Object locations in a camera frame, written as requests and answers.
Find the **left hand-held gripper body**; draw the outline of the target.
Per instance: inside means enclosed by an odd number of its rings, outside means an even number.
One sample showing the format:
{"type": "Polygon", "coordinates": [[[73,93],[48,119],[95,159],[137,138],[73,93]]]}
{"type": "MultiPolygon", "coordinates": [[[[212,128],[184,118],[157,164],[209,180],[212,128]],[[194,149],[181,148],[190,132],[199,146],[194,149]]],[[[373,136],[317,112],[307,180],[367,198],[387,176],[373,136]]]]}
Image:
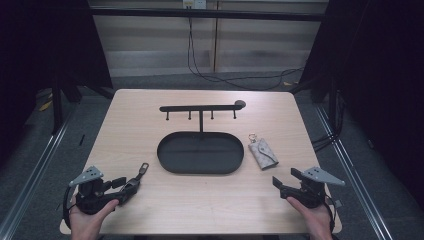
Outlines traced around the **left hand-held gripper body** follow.
{"type": "Polygon", "coordinates": [[[114,194],[106,194],[106,191],[113,189],[113,180],[104,182],[103,176],[99,169],[90,166],[69,183],[69,187],[76,187],[78,190],[76,205],[83,213],[96,214],[109,201],[116,198],[114,194]]]}

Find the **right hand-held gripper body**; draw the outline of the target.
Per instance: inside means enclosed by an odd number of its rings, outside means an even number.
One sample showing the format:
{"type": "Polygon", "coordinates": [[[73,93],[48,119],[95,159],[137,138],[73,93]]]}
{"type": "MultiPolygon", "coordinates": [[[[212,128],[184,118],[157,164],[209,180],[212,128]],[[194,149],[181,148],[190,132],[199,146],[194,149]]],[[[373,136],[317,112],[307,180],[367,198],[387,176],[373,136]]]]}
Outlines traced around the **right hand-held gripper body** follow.
{"type": "Polygon", "coordinates": [[[316,208],[325,202],[326,184],[344,186],[345,182],[320,167],[312,167],[301,171],[304,180],[300,181],[300,188],[289,187],[289,196],[297,199],[307,208],[316,208]]]}

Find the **grey patterned key pouch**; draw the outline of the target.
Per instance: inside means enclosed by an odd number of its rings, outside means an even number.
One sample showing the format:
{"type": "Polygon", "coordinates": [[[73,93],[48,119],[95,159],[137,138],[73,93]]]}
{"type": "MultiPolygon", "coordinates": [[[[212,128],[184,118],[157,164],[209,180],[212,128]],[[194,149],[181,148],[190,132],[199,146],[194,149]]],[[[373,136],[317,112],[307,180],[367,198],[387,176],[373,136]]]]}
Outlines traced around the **grey patterned key pouch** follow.
{"type": "Polygon", "coordinates": [[[275,167],[279,163],[270,146],[263,138],[258,138],[256,134],[250,134],[248,138],[250,140],[249,150],[261,170],[275,167]]]}

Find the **person's left hand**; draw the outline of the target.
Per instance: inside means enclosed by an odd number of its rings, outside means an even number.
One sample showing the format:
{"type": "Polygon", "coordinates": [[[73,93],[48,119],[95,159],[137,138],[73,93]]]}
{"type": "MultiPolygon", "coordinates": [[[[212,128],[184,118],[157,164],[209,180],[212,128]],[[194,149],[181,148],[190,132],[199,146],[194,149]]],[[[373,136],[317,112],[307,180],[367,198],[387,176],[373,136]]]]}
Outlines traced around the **person's left hand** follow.
{"type": "Polygon", "coordinates": [[[98,213],[87,215],[77,206],[69,211],[71,240],[97,240],[103,221],[111,214],[119,201],[109,201],[98,213]]]}

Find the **person's right hand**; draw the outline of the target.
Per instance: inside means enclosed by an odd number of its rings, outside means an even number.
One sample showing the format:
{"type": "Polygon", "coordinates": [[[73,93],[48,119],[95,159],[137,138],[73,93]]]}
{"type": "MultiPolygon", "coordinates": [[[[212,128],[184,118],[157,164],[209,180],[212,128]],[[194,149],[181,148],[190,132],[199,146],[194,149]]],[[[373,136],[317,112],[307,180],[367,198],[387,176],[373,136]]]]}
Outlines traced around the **person's right hand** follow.
{"type": "Polygon", "coordinates": [[[309,209],[293,197],[288,197],[286,201],[302,215],[310,240],[333,240],[331,217],[325,206],[309,209]]]}

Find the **black metal stand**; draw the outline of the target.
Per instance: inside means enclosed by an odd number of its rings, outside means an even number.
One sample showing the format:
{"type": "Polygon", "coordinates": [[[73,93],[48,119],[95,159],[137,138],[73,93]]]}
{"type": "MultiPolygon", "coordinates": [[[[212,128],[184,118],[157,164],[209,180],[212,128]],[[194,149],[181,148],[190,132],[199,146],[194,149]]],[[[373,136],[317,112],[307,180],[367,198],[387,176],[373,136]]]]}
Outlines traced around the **black metal stand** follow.
{"type": "Polygon", "coordinates": [[[59,132],[63,124],[63,109],[61,100],[61,86],[60,79],[57,75],[54,76],[52,81],[52,103],[53,103],[53,115],[54,125],[52,134],[55,135],[59,132]]]}

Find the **black curtain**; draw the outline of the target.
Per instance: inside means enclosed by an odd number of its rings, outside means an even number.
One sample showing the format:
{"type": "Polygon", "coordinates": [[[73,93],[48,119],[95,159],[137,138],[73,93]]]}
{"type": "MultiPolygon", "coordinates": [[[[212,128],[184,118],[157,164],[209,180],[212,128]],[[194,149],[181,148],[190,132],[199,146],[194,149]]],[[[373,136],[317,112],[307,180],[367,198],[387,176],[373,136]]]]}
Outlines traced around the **black curtain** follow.
{"type": "Polygon", "coordinates": [[[0,169],[16,149],[36,94],[79,85],[110,88],[104,50],[88,0],[0,0],[0,169]]]}
{"type": "Polygon", "coordinates": [[[424,0],[328,0],[303,83],[336,86],[393,174],[424,208],[424,0]]]}

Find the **metal floor rail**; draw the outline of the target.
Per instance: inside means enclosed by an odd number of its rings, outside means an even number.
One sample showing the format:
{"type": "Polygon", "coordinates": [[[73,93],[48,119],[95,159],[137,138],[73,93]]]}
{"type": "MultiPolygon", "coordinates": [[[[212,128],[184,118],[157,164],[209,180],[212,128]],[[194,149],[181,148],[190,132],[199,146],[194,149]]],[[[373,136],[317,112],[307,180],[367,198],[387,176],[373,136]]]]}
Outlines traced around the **metal floor rail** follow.
{"type": "Polygon", "coordinates": [[[330,143],[334,149],[338,159],[345,170],[345,173],[351,183],[351,186],[359,199],[359,202],[379,240],[394,240],[388,225],[386,224],[381,212],[377,208],[374,200],[372,199],[369,191],[362,178],[360,177],[356,167],[354,166],[350,155],[348,154],[343,142],[335,137],[335,133],[330,126],[329,117],[325,109],[321,105],[315,107],[320,122],[330,137],[330,143]]]}
{"type": "Polygon", "coordinates": [[[13,235],[15,234],[16,229],[34,195],[35,189],[39,185],[41,178],[45,174],[54,153],[66,133],[69,121],[74,115],[74,112],[75,106],[72,105],[63,122],[60,123],[55,132],[50,135],[49,141],[46,143],[42,154],[39,156],[37,164],[28,175],[24,186],[19,191],[19,195],[15,199],[13,205],[8,209],[4,221],[0,224],[0,240],[11,240],[13,238],[13,235]]]}

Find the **black horizontal frame bar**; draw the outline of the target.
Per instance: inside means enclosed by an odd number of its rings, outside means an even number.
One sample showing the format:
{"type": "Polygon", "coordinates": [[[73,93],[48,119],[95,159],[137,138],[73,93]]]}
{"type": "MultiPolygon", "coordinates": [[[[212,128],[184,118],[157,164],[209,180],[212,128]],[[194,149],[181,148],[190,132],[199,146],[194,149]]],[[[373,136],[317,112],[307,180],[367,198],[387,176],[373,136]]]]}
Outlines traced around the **black horizontal frame bar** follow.
{"type": "Polygon", "coordinates": [[[103,16],[141,16],[141,17],[182,17],[182,18],[216,18],[247,20],[281,20],[321,22],[327,19],[325,14],[229,11],[229,10],[190,10],[190,9],[145,9],[145,8],[111,8],[94,7],[92,15],[103,16]]]}

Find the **white wall socket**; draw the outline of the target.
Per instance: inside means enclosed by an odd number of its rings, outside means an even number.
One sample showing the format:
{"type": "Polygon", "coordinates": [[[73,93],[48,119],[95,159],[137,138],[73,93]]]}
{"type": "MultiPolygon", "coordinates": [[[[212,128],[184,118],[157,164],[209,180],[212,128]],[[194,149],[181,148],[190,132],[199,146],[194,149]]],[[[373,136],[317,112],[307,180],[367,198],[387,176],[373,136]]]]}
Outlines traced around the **white wall socket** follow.
{"type": "Polygon", "coordinates": [[[182,4],[184,9],[199,9],[199,10],[207,9],[206,0],[182,0],[182,4]]]}

